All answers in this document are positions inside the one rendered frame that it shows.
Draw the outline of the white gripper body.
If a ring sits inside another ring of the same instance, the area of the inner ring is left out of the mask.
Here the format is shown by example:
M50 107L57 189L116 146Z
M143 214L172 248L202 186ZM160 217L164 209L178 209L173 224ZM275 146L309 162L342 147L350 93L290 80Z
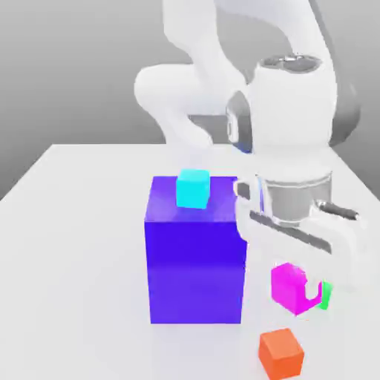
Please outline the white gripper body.
M245 203L236 204L236 217L240 235L260 256L299 266L310 280L357 281L362 276L365 242L340 217L314 209L298 228L282 227Z

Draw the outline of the small magenta cube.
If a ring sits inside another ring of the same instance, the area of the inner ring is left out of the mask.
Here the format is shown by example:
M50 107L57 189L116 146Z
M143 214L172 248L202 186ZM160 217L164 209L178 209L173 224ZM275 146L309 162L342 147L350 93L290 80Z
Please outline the small magenta cube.
M300 315L321 303L322 283L313 298L306 295L307 277L305 272L291 263L283 263L271 270L272 299L293 315Z

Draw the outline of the small green cube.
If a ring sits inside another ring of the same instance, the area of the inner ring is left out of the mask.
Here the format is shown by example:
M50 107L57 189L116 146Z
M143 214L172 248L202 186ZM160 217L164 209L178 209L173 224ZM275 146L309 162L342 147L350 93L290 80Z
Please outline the small green cube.
M328 281L322 282L321 302L316 305L317 308L326 310L330 303L330 297L333 290L333 285Z

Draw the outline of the small orange cube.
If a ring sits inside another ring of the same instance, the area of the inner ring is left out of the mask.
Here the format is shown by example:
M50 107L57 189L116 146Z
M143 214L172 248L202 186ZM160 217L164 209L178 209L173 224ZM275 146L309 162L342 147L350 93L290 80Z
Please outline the small orange cube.
M304 350L291 329L283 328L261 333L258 358L269 380L282 380L301 374Z

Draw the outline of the small cyan cube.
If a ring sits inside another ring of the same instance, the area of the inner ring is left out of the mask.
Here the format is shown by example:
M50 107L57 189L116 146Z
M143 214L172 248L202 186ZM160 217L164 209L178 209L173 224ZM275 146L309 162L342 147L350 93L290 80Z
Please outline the small cyan cube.
M205 209L210 197L210 174L207 170L186 168L176 180L178 207Z

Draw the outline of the large blue box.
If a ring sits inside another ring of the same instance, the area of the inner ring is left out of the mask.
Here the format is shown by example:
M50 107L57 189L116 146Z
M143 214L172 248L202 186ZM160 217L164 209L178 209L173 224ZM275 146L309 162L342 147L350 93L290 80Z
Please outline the large blue box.
M238 324L247 243L235 217L235 177L212 177L205 209L176 205L175 177L154 177L144 230L153 324Z

